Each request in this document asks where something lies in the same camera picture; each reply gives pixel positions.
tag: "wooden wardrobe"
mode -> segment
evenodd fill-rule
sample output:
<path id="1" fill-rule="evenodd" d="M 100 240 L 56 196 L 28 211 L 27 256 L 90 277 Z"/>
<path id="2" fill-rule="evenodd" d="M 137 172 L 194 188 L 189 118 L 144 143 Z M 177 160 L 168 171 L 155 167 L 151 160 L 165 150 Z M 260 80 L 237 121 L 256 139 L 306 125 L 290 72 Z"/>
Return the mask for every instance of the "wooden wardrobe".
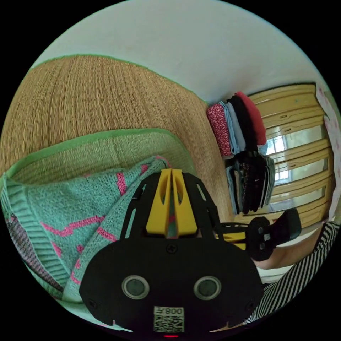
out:
<path id="1" fill-rule="evenodd" d="M 235 221 L 248 223 L 257 215 L 273 221 L 292 207 L 303 228 L 327 217 L 335 187 L 334 156 L 315 94 L 315 85 L 301 84 L 250 96 L 263 118 L 276 180 L 270 204 L 237 215 Z"/>

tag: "black and white striped shirt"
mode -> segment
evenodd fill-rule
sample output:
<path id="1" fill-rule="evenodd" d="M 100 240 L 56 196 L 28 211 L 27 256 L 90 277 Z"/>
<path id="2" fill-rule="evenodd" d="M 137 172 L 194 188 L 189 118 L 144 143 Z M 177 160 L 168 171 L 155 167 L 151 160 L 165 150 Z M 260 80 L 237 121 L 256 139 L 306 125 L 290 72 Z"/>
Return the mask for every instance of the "black and white striped shirt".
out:
<path id="1" fill-rule="evenodd" d="M 313 252 L 296 263 L 279 281 L 265 287 L 262 300 L 245 321 L 246 323 L 254 322 L 275 312 L 304 289 L 325 261 L 339 228 L 339 225 L 333 222 L 323 225 Z"/>

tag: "stack of clothes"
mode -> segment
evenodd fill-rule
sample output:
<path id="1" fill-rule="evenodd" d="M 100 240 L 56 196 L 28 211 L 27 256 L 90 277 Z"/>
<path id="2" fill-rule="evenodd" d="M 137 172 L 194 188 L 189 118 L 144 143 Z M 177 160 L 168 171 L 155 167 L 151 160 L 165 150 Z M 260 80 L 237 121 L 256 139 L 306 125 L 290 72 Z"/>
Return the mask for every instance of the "stack of clothes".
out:
<path id="1" fill-rule="evenodd" d="M 207 118 L 226 162 L 233 213 L 248 214 L 268 205 L 275 164 L 266 156 L 266 130 L 255 104 L 237 92 L 227 103 L 209 107 Z"/>

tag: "mat green border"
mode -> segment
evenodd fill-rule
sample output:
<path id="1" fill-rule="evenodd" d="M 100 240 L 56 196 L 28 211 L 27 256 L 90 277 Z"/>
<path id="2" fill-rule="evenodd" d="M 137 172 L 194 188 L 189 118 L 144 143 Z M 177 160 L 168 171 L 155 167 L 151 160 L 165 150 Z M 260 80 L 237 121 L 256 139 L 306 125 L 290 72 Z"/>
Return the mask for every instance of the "mat green border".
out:
<path id="1" fill-rule="evenodd" d="M 159 134 L 166 134 L 172 137 L 176 142 L 178 142 L 184 149 L 185 153 L 187 153 L 188 157 L 191 159 L 191 156 L 188 152 L 188 150 L 185 148 L 182 141 L 174 134 L 172 134 L 170 131 L 161 129 L 161 128 L 144 128 L 144 129 L 117 129 L 117 130 L 108 130 L 108 131 L 101 131 L 96 132 L 93 134 L 88 134 L 85 136 L 76 137 L 72 140 L 67 140 L 61 143 L 58 143 L 56 145 L 38 150 L 37 152 L 33 152 L 26 156 L 23 159 L 20 159 L 18 162 L 16 162 L 14 165 L 12 165 L 8 171 L 6 171 L 6 175 L 11 178 L 14 176 L 17 172 L 22 170 L 24 167 L 28 166 L 29 164 L 39 161 L 43 158 L 47 158 L 51 155 L 57 154 L 59 152 L 63 152 L 75 147 L 79 147 L 84 144 L 92 143 L 98 140 L 105 140 L 110 139 L 113 137 L 120 137 L 120 136 L 126 136 L 129 132 L 129 135 L 140 135 L 140 134 L 149 134 L 149 133 L 159 133 Z M 4 181 L 3 181 L 3 175 L 0 178 L 0 191 L 2 190 Z"/>
<path id="2" fill-rule="evenodd" d="M 165 76 L 162 76 L 162 75 L 158 74 L 157 72 L 155 72 L 155 71 L 149 69 L 149 68 L 146 67 L 146 66 L 143 66 L 143 65 L 138 64 L 138 63 L 134 63 L 134 62 L 132 62 L 132 61 L 128 61 L 128 60 L 124 60 L 124 59 L 119 59 L 119 58 L 112 57 L 112 56 L 101 55 L 101 54 L 93 54 L 93 53 L 77 53 L 77 54 L 70 54 L 70 55 L 64 55 L 64 56 L 59 56 L 59 57 L 50 58 L 50 59 L 47 59 L 47 60 L 45 60 L 45 61 L 42 61 L 41 63 L 37 64 L 37 65 L 34 66 L 34 67 L 31 67 L 31 68 L 29 69 L 29 71 L 27 72 L 27 74 L 28 74 L 31 70 L 34 70 L 34 69 L 37 68 L 38 66 L 41 66 L 41 65 L 43 65 L 43 64 L 45 64 L 45 63 L 47 63 L 47 62 L 49 62 L 49 61 L 58 60 L 58 59 L 61 59 L 61 58 L 67 58 L 67 57 L 77 57 L 77 56 L 90 56 L 90 57 L 109 58 L 109 59 L 113 59 L 113 60 L 120 61 L 120 62 L 123 62 L 123 63 L 128 63 L 128 64 L 132 64 L 132 65 L 136 65 L 136 66 L 142 67 L 142 68 L 144 68 L 144 69 L 147 69 L 147 70 L 149 70 L 149 71 L 151 71 L 151 72 L 153 72 L 153 73 L 159 75 L 160 77 L 163 77 L 163 78 L 165 78 L 165 79 L 168 79 L 169 81 L 171 81 L 171 82 L 173 82 L 173 83 L 179 85 L 180 87 L 182 87 L 182 88 L 185 89 L 186 91 L 189 91 L 189 92 L 191 92 L 192 94 L 194 94 L 196 97 L 198 97 L 201 101 L 205 102 L 207 105 L 209 104 L 208 101 L 205 101 L 205 100 L 203 100 L 202 98 L 200 98 L 194 91 L 187 89 L 186 87 L 184 87 L 184 86 L 181 85 L 180 83 L 175 82 L 175 81 L 173 81 L 172 79 L 170 79 L 170 78 L 168 78 L 168 77 L 165 77 Z"/>

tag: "red folded shirt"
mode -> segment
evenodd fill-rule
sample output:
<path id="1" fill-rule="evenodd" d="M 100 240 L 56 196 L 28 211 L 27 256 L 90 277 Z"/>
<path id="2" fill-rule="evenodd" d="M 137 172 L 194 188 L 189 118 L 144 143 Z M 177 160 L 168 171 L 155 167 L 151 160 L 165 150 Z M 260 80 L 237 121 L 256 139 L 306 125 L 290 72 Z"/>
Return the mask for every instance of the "red folded shirt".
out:
<path id="1" fill-rule="evenodd" d="M 266 144 L 266 129 L 264 127 L 264 123 L 263 123 L 263 119 L 260 114 L 260 111 L 258 110 L 256 105 L 252 102 L 252 100 L 249 97 L 247 97 L 244 93 L 242 93 L 241 91 L 238 91 L 236 95 L 242 99 L 244 105 L 246 106 L 249 112 L 249 115 L 253 124 L 253 129 L 256 133 L 257 145 L 263 146 L 264 144 Z"/>

